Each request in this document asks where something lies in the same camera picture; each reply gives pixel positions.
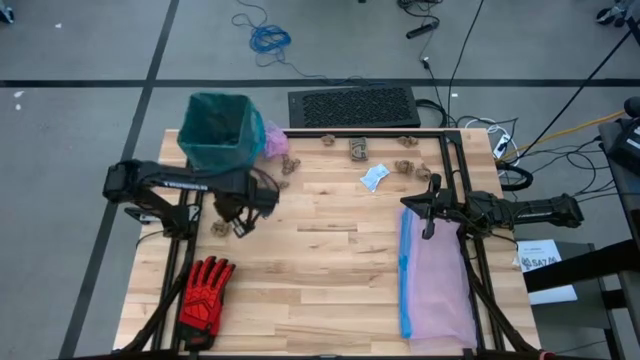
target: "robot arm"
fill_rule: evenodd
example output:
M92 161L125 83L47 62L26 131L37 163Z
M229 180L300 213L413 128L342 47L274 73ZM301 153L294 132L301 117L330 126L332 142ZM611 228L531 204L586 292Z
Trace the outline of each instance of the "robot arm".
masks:
M421 219L427 220L423 239L433 236L435 218L460 222L485 233L495 227L511 228L541 222L576 228L584 220L577 201L567 194L545 200L512 202L485 191L471 191L465 203L460 204L451 190L440 189L441 182L441 176L434 174L427 192L400 199Z
M190 214L189 207L171 205L152 191L158 186L212 192L216 198L216 211L224 221L233 225L238 237L255 228L258 216L266 218L271 215L279 199L277 184L261 170L238 169L212 175L205 171L139 160L110 166L102 195L112 203L131 202L137 205L140 209L125 211L138 221L145 216L160 219L165 236L188 238L196 231L190 226L193 214Z

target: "gray floor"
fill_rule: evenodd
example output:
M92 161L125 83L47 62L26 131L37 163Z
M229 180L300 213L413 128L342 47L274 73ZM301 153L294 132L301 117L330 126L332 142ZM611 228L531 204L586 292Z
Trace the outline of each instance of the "gray floor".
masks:
M0 25L1 80L143 80L147 76L170 0L11 0L17 22ZM427 77L418 54L427 37L406 40L417 27L392 0L253 0L269 11L269 23L291 33L288 59L303 72L329 77ZM478 0L445 0L434 9L442 24L425 56L435 76L451 76ZM458 70L461 79L581 79L622 37L625 29L601 27L595 13L609 0L487 0ZM233 1L182 0L158 72L158 79L298 79L283 65L259 68L248 47L249 28L231 25L237 12L255 21L260 13ZM629 39L597 78L640 78L640 46ZM143 86L143 82L132 86ZM155 159L165 128L181 125L194 91L249 95L266 119L287 127L287 92L307 88L155 88L135 157ZM14 92L24 90L20 98ZM496 120L519 117L515 139L532 141L575 91L572 87L455 87L451 113ZM58 356L93 242L105 208L100 196L109 164L122 154L142 89L0 88L0 358ZM440 94L446 101L446 88ZM435 100L432 87L414 88L416 97ZM640 89L587 88L558 124L557 131L607 115ZM421 110L423 126L438 120ZM590 128L554 140L548 147L580 144L596 135ZM605 160L593 156L599 164ZM535 169L544 156L524 159ZM573 193L590 179L566 163L536 176L521 199ZM596 184L611 175L599 172ZM597 247L629 236L615 197L585 202L586 221L575 230L523 226L522 238L592 242ZM77 355L111 349L134 256L139 226L119 213L111 231L96 291ZM640 358L624 312L616 321L627 358ZM562 351L602 340L593 329L560 328L538 319L545 348ZM607 357L604 344L573 355Z

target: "blue cable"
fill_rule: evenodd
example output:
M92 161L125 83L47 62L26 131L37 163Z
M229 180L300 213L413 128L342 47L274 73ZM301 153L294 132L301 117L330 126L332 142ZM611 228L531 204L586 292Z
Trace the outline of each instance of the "blue cable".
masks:
M320 78L332 86L338 86L347 82L353 82L353 80L356 79L364 81L365 83L367 83L367 85L385 85L385 83L381 82L371 83L365 80L362 76L350 76L344 80L332 81L324 75L309 75L303 73L302 71L298 70L298 68L294 64L287 61L285 49L287 46L291 45L291 36L289 35L289 33L277 25L265 25L267 23L267 20L269 19L269 15L263 7L254 4L247 4L242 0L236 0L236 2L246 7L259 9L260 11L262 11L262 13L264 13L264 20L262 20L258 25L255 25L253 21L251 21L251 18L247 13L238 13L231 18L231 24L233 24L234 26L248 26L251 28L249 47L256 53L256 66L268 67L275 63L280 63L290 66L302 77ZM268 56L272 57L273 59L266 63L260 63L258 59L261 56Z

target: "floor line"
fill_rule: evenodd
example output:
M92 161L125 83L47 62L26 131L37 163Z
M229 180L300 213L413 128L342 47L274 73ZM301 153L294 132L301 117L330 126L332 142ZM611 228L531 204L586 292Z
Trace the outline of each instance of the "floor line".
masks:
M343 79L330 79L337 82ZM584 79L454 79L455 87L579 87ZM449 86L449 79L377 78L356 80L342 86L381 82L386 85ZM248 79L248 80L0 80L0 88L280 88L332 87L317 79ZM593 79L587 87L640 87L640 79Z
M162 55L167 46L169 40L169 34L173 26L173 21L178 10L179 0L171 0L167 14L162 25L162 30L156 44L156 49L153 53L151 65L147 73L144 87L140 94L138 106L136 107L133 120L131 122L131 128L127 135L127 141L122 150L121 160L131 159L138 142L142 123L144 121L147 108L149 107L149 100L151 99L151 93L153 92L153 82L158 76L160 69L160 63L162 62ZM100 228L96 236L96 241L91 250L91 256L89 257L89 264L84 273L82 279L82 285L80 286L80 292L73 308L71 320L65 333L64 341L60 349L59 358L66 359L74 356L76 348L78 346L78 340L82 334L82 327L89 311L89 305L91 304L91 298L95 290L96 282L98 281L98 275L100 273L100 267L104 259L104 254L107 250L109 243L109 236L111 235L111 229L113 228L113 222L115 220L116 211L118 206L108 203L105 207Z

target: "teal trash bin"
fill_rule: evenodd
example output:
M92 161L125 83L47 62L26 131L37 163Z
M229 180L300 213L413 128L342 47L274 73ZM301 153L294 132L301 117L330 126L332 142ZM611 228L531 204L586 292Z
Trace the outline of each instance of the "teal trash bin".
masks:
M264 149L262 116L244 95L195 93L178 144L196 169L220 174L248 168Z

